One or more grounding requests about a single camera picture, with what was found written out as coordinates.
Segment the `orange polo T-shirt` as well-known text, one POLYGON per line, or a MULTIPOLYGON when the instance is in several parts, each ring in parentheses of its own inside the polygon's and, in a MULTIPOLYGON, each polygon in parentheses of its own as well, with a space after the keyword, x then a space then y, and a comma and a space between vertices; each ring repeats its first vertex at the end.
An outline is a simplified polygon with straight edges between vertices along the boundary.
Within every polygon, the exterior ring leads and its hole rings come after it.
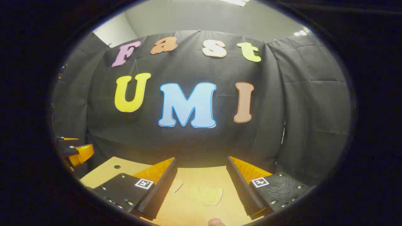
POLYGON ((213 218, 226 226, 251 222, 238 198, 221 187, 196 186, 175 181, 162 203, 155 224, 160 226, 207 226, 213 218))

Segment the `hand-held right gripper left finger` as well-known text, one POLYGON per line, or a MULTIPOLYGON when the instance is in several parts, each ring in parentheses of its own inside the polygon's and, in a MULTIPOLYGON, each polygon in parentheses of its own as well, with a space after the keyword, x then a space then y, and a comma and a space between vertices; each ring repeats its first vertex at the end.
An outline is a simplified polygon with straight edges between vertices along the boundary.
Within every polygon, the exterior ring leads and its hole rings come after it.
POLYGON ((133 175, 118 173, 91 191, 132 215, 154 220, 176 173, 176 159, 172 157, 133 175))

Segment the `white ceiling light panel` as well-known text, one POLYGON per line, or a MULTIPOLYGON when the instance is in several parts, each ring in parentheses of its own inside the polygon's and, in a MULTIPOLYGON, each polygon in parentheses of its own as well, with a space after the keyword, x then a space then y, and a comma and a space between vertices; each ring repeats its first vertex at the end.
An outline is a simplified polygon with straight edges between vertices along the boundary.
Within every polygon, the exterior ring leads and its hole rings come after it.
POLYGON ((246 5, 246 3, 248 3, 250 0, 219 0, 219 1, 223 1, 226 3, 230 3, 230 4, 234 4, 240 7, 243 7, 246 5))

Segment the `black backdrop cloth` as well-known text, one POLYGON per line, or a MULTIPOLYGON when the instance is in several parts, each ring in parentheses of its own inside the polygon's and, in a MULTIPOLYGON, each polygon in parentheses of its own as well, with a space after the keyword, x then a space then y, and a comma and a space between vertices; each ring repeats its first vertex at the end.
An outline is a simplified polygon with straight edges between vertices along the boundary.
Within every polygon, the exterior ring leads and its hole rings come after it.
POLYGON ((263 43, 233 34, 181 30, 137 39, 112 67, 119 47, 89 35, 71 51, 52 95, 54 131, 92 143, 82 178, 111 157, 155 164, 176 157, 181 168, 223 166, 234 156, 285 171, 308 186, 334 168, 350 131, 350 95, 336 57, 314 35, 263 43), (164 94, 177 83, 179 104, 199 83, 213 83, 214 128, 195 128, 195 114, 162 127, 164 94))

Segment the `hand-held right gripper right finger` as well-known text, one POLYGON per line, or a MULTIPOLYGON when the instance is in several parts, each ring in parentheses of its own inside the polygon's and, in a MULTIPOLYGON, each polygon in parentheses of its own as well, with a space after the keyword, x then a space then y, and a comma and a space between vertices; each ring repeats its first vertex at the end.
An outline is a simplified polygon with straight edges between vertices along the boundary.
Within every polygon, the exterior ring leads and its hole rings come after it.
POLYGON ((288 173, 269 173, 233 156, 227 158, 226 169, 253 220, 286 209, 312 189, 288 173))

